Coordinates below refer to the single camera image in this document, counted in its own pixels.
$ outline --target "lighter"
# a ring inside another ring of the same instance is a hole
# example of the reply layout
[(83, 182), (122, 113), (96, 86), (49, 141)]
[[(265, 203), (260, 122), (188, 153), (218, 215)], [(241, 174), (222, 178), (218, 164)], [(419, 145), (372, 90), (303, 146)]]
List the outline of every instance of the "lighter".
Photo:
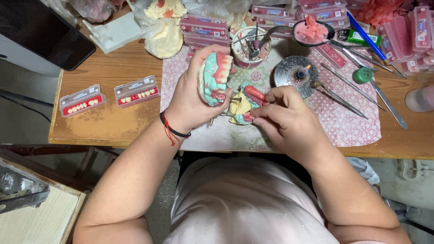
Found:
[[(381, 36), (368, 36), (377, 46), (380, 45)], [(363, 38), (355, 30), (345, 29), (338, 31), (338, 39), (349, 43), (357, 43), (363, 46), (369, 46), (368, 43), (363, 40)]]

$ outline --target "red string bracelet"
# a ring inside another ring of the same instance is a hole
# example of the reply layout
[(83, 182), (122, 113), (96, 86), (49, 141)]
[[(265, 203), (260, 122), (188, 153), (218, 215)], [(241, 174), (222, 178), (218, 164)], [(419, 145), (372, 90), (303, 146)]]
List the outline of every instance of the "red string bracelet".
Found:
[(189, 136), (191, 136), (191, 132), (189, 132), (188, 134), (182, 134), (182, 133), (179, 133), (179, 132), (175, 131), (174, 129), (172, 129), (169, 125), (169, 121), (167, 121), (166, 117), (164, 116), (164, 112), (166, 112), (166, 110), (164, 110), (163, 112), (160, 113), (161, 122), (164, 124), (164, 132), (166, 133), (167, 137), (172, 142), (172, 146), (175, 145), (175, 141), (172, 139), (172, 136), (173, 136), (178, 141), (178, 145), (179, 145), (178, 149), (181, 149), (181, 142), (179, 141), (178, 138), (176, 138), (175, 135), (177, 135), (179, 137), (188, 138)]

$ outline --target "concrete floor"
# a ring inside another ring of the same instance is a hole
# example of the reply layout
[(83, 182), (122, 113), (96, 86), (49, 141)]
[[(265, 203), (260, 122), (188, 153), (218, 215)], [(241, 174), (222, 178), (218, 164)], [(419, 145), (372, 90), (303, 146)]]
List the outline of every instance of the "concrete floor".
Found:
[[(54, 102), (57, 78), (42, 76), (1, 59), (0, 77), (0, 89), (49, 103)], [(20, 102), (51, 118), (51, 108), (29, 102)], [(47, 143), (49, 125), (50, 123), (41, 115), (0, 98), (0, 143), (45, 144)], [(50, 155), (37, 156), (33, 159), (64, 174), (71, 174), (82, 156), (83, 154)], [(366, 160), (375, 169), (376, 165), (384, 163), (385, 160), (393, 159), (366, 158)], [(169, 233), (170, 212), (178, 173), (178, 162), (172, 161), (157, 196), (146, 213), (155, 244), (161, 244)], [(412, 209), (411, 214), (414, 220), (434, 229), (434, 211)], [(433, 236), (407, 225), (403, 225), (403, 227), (409, 233), (413, 243), (434, 243)]]

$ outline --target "pink floral mat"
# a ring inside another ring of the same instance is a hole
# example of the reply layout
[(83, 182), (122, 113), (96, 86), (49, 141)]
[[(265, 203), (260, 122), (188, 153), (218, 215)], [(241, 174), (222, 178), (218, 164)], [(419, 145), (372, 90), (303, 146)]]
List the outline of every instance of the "pink floral mat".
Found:
[[(291, 40), (273, 38), (272, 50), (267, 59), (253, 69), (241, 69), (231, 75), (227, 85), (239, 91), (240, 84), (248, 81), (263, 92), (268, 92), (274, 86), (273, 69), (285, 57), (302, 55), (309, 58), (319, 71), (319, 77), (325, 86), (348, 101), (364, 113), (369, 120), (359, 117), (346, 107), (334, 102), (320, 91), (305, 99), (318, 114), (319, 120), (334, 145), (340, 147), (361, 146), (373, 143), (381, 138), (378, 107), (365, 99), (353, 88), (321, 66), (328, 65), (315, 50), (304, 48)], [(163, 61), (163, 79), (161, 85), (161, 111), (169, 106), (179, 76), (187, 69), (188, 48), (182, 50), (173, 58)], [(339, 73), (352, 81), (352, 73), (357, 67), (344, 56), (347, 64)], [(357, 85), (370, 97), (377, 99), (374, 88), (366, 83)], [(189, 151), (276, 151), (270, 139), (255, 125), (235, 125), (228, 122), (229, 117), (218, 116), (213, 126), (202, 125), (191, 132), (181, 150)]]

